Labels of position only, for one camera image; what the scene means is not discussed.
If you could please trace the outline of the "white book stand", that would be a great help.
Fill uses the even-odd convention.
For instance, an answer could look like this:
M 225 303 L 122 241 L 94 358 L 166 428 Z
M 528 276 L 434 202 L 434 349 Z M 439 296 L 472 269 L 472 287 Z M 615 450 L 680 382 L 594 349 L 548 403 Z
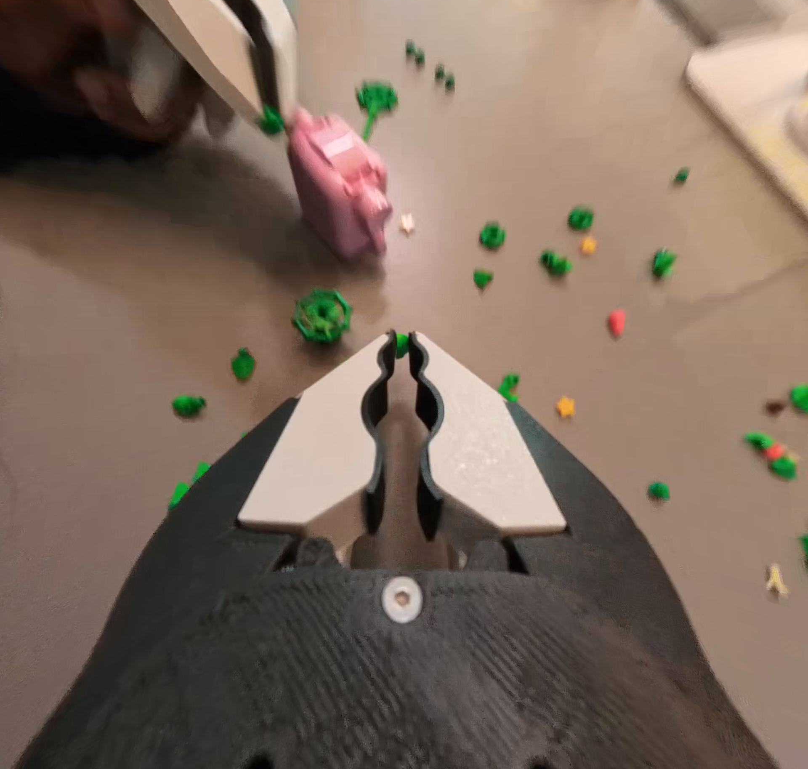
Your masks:
M 686 83 L 806 218 L 807 0 L 663 2 L 702 44 Z

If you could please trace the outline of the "green toy web wheel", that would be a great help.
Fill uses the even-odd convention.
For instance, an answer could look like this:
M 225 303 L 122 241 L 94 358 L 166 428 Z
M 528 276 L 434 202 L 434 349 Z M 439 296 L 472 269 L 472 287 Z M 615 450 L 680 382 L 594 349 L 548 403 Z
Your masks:
M 296 301 L 292 325 L 306 341 L 330 346 L 350 330 L 352 312 L 338 290 L 318 288 Z

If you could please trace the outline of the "green toy flower stem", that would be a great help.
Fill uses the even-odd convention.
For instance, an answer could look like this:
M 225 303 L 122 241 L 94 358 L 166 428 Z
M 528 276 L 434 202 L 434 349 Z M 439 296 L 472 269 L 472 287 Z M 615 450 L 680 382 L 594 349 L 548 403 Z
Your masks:
M 360 110 L 366 115 L 361 136 L 368 143 L 378 118 L 398 108 L 399 96 L 387 82 L 366 80 L 356 90 L 356 101 Z

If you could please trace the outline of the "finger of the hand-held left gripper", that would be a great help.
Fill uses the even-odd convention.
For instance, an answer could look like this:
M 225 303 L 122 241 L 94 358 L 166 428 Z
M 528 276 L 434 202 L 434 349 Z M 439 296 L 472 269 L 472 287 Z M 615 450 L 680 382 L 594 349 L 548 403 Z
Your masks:
M 256 124 L 262 112 L 247 27 L 259 21 L 251 0 L 132 0 L 204 84 L 207 130 L 223 134 L 235 117 Z M 133 45 L 111 47 L 127 71 Z
M 298 26 L 292 2 L 251 1 L 260 18 L 247 27 L 260 101 L 281 117 L 293 117 L 298 107 Z

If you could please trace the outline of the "person's left forearm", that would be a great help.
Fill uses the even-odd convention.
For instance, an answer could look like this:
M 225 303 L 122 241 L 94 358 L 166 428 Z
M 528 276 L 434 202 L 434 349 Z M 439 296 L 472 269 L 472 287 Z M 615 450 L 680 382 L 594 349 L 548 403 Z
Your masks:
M 129 138 L 96 117 L 56 111 L 1 70 L 2 173 L 43 160 L 141 160 L 166 148 Z

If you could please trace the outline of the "person's left hand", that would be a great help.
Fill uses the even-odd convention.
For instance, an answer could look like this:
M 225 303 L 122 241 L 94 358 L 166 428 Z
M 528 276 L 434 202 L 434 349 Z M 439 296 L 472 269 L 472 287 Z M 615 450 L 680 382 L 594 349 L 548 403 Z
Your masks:
M 185 65 L 157 117 L 136 107 L 128 75 L 96 51 L 126 47 L 146 25 L 132 0 L 1 0 L 2 68 L 70 114 L 123 135 L 173 144 L 191 126 L 204 84 Z

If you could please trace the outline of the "pink toy watering can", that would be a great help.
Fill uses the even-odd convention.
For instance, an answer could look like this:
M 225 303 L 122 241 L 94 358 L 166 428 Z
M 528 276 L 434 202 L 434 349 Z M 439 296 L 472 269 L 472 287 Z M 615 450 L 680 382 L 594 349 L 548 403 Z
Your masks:
M 383 256 L 393 213 L 382 158 L 338 115 L 298 107 L 288 159 L 302 218 L 343 261 Z

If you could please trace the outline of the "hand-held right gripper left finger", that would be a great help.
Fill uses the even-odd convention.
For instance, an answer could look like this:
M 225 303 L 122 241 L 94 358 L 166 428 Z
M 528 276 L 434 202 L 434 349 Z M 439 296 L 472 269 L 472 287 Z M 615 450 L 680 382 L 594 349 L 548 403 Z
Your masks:
M 337 556 L 377 533 L 385 510 L 385 443 L 397 335 L 389 332 L 297 399 L 237 521 L 254 532 L 327 540 Z

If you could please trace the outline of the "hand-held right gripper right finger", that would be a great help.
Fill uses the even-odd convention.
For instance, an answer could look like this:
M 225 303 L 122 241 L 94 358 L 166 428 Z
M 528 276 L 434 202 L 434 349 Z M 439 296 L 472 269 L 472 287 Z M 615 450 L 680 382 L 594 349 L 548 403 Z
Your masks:
M 567 532 L 511 403 L 425 334 L 409 334 L 419 452 L 416 507 L 428 542 L 463 569 L 475 546 Z

